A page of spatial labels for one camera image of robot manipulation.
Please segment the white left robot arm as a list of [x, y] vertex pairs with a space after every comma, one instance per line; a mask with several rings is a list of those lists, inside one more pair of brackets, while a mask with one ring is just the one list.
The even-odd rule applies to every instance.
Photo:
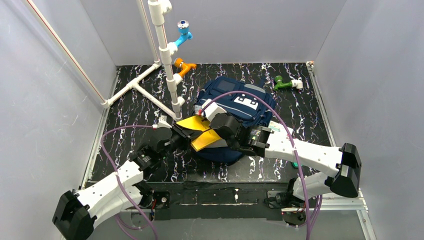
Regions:
[[154, 190], [145, 178], [176, 149], [187, 149], [193, 133], [177, 125], [157, 127], [129, 160], [94, 185], [63, 193], [52, 217], [66, 240], [86, 240], [105, 220], [130, 207], [149, 207]]

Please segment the navy blue student backpack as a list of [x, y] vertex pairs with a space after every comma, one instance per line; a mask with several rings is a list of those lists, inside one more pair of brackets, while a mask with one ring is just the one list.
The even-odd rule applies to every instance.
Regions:
[[[263, 100], [272, 109], [276, 107], [273, 96], [266, 92], [264, 84], [267, 78], [262, 77], [258, 84], [246, 83], [226, 76], [217, 77], [208, 81], [197, 95], [194, 102], [194, 112], [197, 113], [207, 100], [212, 100], [223, 93], [232, 91], [244, 91], [255, 95], [252, 97], [245, 93], [229, 94], [221, 97], [215, 103], [225, 109], [238, 120], [243, 126], [264, 126], [267, 127], [273, 117], [271, 111], [259, 100]], [[219, 141], [195, 153], [202, 159], [232, 164], [243, 157], [241, 152], [230, 149]]]

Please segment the yellow book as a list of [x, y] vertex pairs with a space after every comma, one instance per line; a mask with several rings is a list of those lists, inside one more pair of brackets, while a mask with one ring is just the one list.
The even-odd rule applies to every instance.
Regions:
[[176, 122], [183, 130], [194, 131], [190, 134], [190, 145], [199, 152], [205, 148], [226, 147], [225, 140], [210, 127], [210, 122], [199, 115], [193, 115]]

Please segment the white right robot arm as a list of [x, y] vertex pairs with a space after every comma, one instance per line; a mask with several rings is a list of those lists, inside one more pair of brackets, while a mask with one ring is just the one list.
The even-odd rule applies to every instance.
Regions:
[[228, 113], [217, 114], [209, 126], [232, 150], [244, 155], [298, 162], [317, 170], [316, 174], [299, 176], [288, 188], [289, 195], [299, 200], [328, 193], [346, 198], [359, 196], [362, 161], [354, 144], [323, 146], [291, 139], [291, 128], [280, 123], [246, 127]]

